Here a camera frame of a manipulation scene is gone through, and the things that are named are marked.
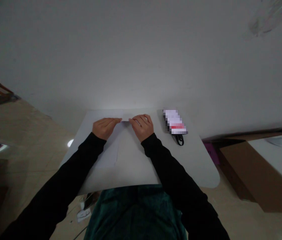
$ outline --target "black sleeve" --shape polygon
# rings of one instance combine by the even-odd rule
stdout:
[[[229,239],[207,195],[156,135],[153,133],[141,145],[151,159],[164,191],[182,212],[181,221],[189,233],[189,239]]]
[[[93,133],[34,196],[0,239],[49,239],[67,214],[89,170],[106,143]]]

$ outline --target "black strap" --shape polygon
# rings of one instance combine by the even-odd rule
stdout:
[[[180,146],[183,146],[183,145],[184,145],[184,139],[183,139],[182,134],[176,134],[176,135],[174,135],[174,136],[175,136],[175,139],[177,140],[177,143],[178,143]]]

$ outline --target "cardboard box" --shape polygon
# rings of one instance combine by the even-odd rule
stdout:
[[[240,199],[257,202],[265,212],[282,212],[282,175],[247,141],[280,135],[282,132],[225,138],[219,152],[220,168]]]

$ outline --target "person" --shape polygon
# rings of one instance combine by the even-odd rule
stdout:
[[[121,120],[93,123],[87,139],[0,239],[49,239]],[[189,239],[229,239],[207,195],[156,137],[151,117],[138,115],[129,121],[162,185],[103,190],[85,239],[186,239],[185,229]]]

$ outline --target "hand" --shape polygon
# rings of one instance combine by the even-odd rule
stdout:
[[[108,140],[113,133],[115,125],[121,122],[122,118],[102,118],[93,123],[92,132],[98,138]]]
[[[132,119],[129,118],[129,122],[140,142],[143,142],[154,133],[151,117],[147,114],[137,115]]]

